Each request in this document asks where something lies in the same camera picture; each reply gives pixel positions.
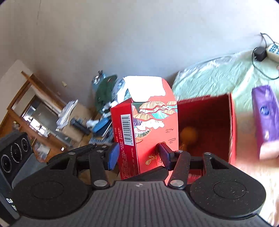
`purple tissue box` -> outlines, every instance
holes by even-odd
[[[269,85],[252,89],[253,112],[260,159],[279,155],[279,104]]]

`barcode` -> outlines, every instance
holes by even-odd
[[[130,114],[121,115],[121,123],[122,123],[124,144],[134,146],[131,115]]]

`cardboard box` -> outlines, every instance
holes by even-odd
[[[162,165],[155,146],[160,142],[178,150],[177,102],[160,77],[124,78],[131,98],[111,108],[114,140],[120,143],[121,179]]]
[[[236,118],[231,94],[205,96],[177,102],[178,129],[194,127],[198,141],[187,147],[192,156],[211,152],[235,165]]]
[[[84,133],[70,125],[70,120],[73,117],[75,117],[76,119],[80,118],[83,120],[83,122],[87,122],[90,118],[93,117],[93,115],[89,109],[87,109],[82,104],[77,103],[70,114],[69,124],[67,124],[62,130],[60,130],[60,132],[72,138],[75,142],[80,143],[84,136]]]

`green cloth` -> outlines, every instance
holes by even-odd
[[[232,93],[237,112],[252,111],[252,88],[269,84],[279,96],[279,79],[269,80],[254,68],[252,52],[241,52],[190,66],[180,71],[175,78],[172,91],[177,101]],[[255,65],[267,76],[279,75],[279,63],[265,58]]]
[[[112,102],[112,90],[117,80],[117,75],[106,77],[99,85],[95,95],[95,107],[98,111],[108,102]]]

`orange ball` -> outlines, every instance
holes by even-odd
[[[185,127],[180,133],[180,141],[186,147],[194,144],[198,140],[198,132],[193,127]]]

